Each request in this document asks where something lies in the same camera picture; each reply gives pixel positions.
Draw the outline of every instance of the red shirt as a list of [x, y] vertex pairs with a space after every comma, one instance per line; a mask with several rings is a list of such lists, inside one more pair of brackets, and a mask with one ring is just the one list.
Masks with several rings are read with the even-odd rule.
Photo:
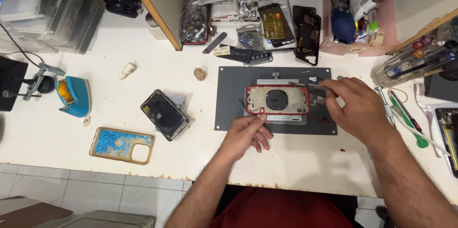
[[328, 199], [312, 192], [249, 187], [240, 192], [210, 228], [352, 228]]

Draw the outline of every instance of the blue blower bulb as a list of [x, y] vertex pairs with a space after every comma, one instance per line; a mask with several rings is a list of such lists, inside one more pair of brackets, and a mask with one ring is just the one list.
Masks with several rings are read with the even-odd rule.
[[356, 25], [350, 13], [335, 8], [332, 11], [331, 28], [337, 39], [343, 40], [349, 45], [354, 43]]

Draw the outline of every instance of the tape dispenser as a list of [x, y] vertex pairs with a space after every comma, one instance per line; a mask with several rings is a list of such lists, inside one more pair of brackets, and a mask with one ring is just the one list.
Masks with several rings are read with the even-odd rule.
[[91, 112], [91, 95], [86, 80], [66, 76], [65, 79], [56, 81], [55, 87], [60, 100], [65, 105], [59, 111], [78, 118], [89, 115]]

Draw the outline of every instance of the gray repair mat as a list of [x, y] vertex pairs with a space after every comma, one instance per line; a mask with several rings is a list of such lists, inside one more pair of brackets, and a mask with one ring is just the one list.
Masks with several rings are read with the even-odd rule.
[[[331, 79], [330, 68], [221, 66], [218, 73], [215, 130], [228, 131], [234, 118], [243, 117], [245, 109], [241, 101], [245, 102], [245, 88], [256, 85], [258, 79], [272, 79], [274, 72], [279, 72], [281, 79], [299, 79], [301, 84], [317, 84], [309, 81], [310, 76], [323, 80]], [[314, 98], [318, 94], [314, 91], [311, 93]], [[272, 133], [337, 135], [337, 124], [331, 119], [325, 104], [310, 105], [310, 112], [306, 117], [307, 124], [303, 126], [285, 124], [266, 124], [266, 126]]]

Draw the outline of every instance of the blue glitter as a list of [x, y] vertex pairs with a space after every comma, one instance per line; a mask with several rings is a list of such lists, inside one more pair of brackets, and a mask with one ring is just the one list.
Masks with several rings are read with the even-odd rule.
[[94, 151], [101, 155], [127, 156], [130, 154], [132, 140], [143, 140], [151, 144], [151, 137], [101, 130]]

